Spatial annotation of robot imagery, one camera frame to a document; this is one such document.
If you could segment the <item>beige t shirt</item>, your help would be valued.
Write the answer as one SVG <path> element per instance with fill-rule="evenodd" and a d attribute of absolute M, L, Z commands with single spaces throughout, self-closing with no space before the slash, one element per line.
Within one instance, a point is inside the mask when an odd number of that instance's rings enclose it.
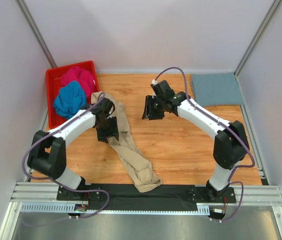
<path fill-rule="evenodd" d="M 115 106 L 113 116 L 117 118 L 119 137 L 108 138 L 109 146 L 117 153 L 128 176 L 135 188 L 141 192 L 149 192 L 162 184 L 160 178 L 154 173 L 152 163 L 147 160 L 137 148 L 131 135 L 129 122 L 124 105 L 111 94 L 105 94 Z"/>

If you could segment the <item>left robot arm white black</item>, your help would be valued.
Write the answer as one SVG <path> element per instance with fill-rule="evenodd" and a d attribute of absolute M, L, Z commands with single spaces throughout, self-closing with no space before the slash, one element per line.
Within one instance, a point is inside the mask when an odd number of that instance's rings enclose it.
<path fill-rule="evenodd" d="M 67 147 L 83 132 L 95 128 L 97 140 L 108 143 L 119 138 L 117 118 L 112 116 L 114 103 L 102 97 L 95 104 L 87 104 L 72 118 L 48 132 L 34 134 L 32 146 L 26 152 L 27 166 L 72 192 L 85 190 L 85 180 L 67 167 Z"/>

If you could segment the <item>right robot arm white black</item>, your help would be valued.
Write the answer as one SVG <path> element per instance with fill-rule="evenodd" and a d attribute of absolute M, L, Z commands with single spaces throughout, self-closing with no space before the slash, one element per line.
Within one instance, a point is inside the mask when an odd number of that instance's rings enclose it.
<path fill-rule="evenodd" d="M 211 200 L 228 188 L 235 170 L 249 151 L 244 126 L 239 121 L 229 122 L 203 109 L 194 99 L 179 92 L 169 99 L 147 95 L 142 118 L 163 119 L 173 113 L 203 130 L 214 141 L 213 158 L 216 167 L 206 183 L 205 192 Z"/>

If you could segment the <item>crumpled blue t shirt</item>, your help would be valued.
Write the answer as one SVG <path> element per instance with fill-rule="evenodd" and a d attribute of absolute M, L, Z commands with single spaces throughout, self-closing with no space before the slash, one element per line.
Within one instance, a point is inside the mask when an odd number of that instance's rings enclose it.
<path fill-rule="evenodd" d="M 57 115 L 68 120 L 86 104 L 87 98 L 81 85 L 77 81 L 72 81 L 60 88 L 59 94 L 54 100 L 53 107 Z"/>

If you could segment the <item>crumpled magenta t shirt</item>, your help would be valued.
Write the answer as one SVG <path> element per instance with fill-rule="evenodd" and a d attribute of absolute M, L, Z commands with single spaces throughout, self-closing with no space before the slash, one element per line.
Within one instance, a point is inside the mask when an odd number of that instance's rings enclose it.
<path fill-rule="evenodd" d="M 88 102 L 91 100 L 92 93 L 98 92 L 94 75 L 79 66 L 71 67 L 61 76 L 62 86 L 66 86 L 73 81 L 80 84 Z"/>

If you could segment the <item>folded grey-blue t shirt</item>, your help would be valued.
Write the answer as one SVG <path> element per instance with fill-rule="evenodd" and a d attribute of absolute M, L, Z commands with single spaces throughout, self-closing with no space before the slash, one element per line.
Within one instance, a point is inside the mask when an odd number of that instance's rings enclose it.
<path fill-rule="evenodd" d="M 202 107 L 240 106 L 244 104 L 234 73 L 193 74 L 191 88 Z"/>

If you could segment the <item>red plastic bin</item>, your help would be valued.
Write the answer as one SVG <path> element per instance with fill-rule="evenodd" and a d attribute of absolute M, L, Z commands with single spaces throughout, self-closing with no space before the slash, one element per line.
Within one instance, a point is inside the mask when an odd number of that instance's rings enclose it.
<path fill-rule="evenodd" d="M 47 85 L 47 102 L 48 102 L 48 116 L 49 116 L 49 127 L 56 128 L 59 125 L 63 124 L 66 119 L 61 117 L 56 113 L 56 110 L 53 106 L 54 101 L 59 93 L 61 87 L 65 86 L 65 83 L 62 81 L 62 77 L 70 70 L 83 69 L 87 71 L 87 79 L 82 80 L 84 86 L 92 87 L 91 90 L 88 90 L 88 102 L 90 102 L 91 94 L 94 92 L 99 92 L 99 84 L 97 80 L 97 74 L 95 71 L 94 62 L 84 61 L 80 63 L 60 66 L 56 68 L 51 68 L 46 71 L 46 85 Z"/>

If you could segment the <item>right corner aluminium post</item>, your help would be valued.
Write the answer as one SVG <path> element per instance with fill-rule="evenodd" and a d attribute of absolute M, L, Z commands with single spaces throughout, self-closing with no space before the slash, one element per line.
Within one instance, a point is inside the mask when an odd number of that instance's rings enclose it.
<path fill-rule="evenodd" d="M 282 4 L 282 0 L 273 0 L 268 11 L 266 12 L 261 24 L 259 25 L 256 33 L 254 34 L 248 48 L 246 49 L 243 57 L 241 58 L 236 70 L 234 71 L 234 76 L 238 79 L 239 75 L 241 74 L 244 66 L 248 62 L 251 54 L 253 53 L 254 49 L 258 45 L 259 41 L 261 40 L 262 36 L 264 35 L 266 29 L 268 28 L 271 20 L 275 16 L 277 10 L 279 9 L 280 5 Z"/>

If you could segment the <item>corner aluminium post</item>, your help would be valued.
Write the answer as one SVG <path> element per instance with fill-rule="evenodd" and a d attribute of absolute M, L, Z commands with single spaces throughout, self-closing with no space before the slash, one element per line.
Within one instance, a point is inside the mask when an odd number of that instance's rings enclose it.
<path fill-rule="evenodd" d="M 26 20 L 26 22 L 28 23 L 30 30 L 32 31 L 36 41 L 38 42 L 41 50 L 43 51 L 43 54 L 46 58 L 46 60 L 48 61 L 50 67 L 52 68 L 56 68 L 57 64 L 51 54 L 51 52 L 48 49 L 48 46 L 46 44 L 46 42 L 44 41 L 44 38 L 34 20 L 34 17 L 32 16 L 29 7 L 26 4 L 25 0 L 15 0 L 16 4 L 18 5 L 24 19 Z"/>
<path fill-rule="evenodd" d="M 241 74 L 244 66 L 248 62 L 251 54 L 253 53 L 254 49 L 258 45 L 259 41 L 261 40 L 262 36 L 264 35 L 266 29 L 268 28 L 271 20 L 275 16 L 277 10 L 279 9 L 280 5 L 282 4 L 282 0 L 273 0 L 268 11 L 266 12 L 261 24 L 259 25 L 256 33 L 254 34 L 248 48 L 246 49 L 243 57 L 241 58 L 236 70 L 234 71 L 234 76 L 238 79 L 239 75 Z"/>

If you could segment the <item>left corner aluminium post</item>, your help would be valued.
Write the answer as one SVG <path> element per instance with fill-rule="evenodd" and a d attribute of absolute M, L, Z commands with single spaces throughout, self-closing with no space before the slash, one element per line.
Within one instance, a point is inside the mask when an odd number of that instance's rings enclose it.
<path fill-rule="evenodd" d="M 36 41 L 38 42 L 41 50 L 43 51 L 43 54 L 46 58 L 46 60 L 48 61 L 50 67 L 52 68 L 56 68 L 57 64 L 51 54 L 51 52 L 48 49 L 48 46 L 46 44 L 46 42 L 44 41 L 44 38 L 34 20 L 34 17 L 32 16 L 29 7 L 26 4 L 25 0 L 15 0 L 16 4 L 18 5 L 24 19 L 26 20 L 26 22 L 28 23 L 30 30 L 32 31 Z"/>

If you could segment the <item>aluminium frame rail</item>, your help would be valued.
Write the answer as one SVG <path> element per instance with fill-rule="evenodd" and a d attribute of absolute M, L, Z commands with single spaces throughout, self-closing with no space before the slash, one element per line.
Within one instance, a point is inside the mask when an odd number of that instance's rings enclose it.
<path fill-rule="evenodd" d="M 13 236 L 22 202 L 55 203 L 58 185 L 52 182 L 17 182 L 4 217 L 0 240 Z M 275 185 L 246 185 L 243 192 L 243 207 L 270 206 L 282 238 L 282 194 Z"/>

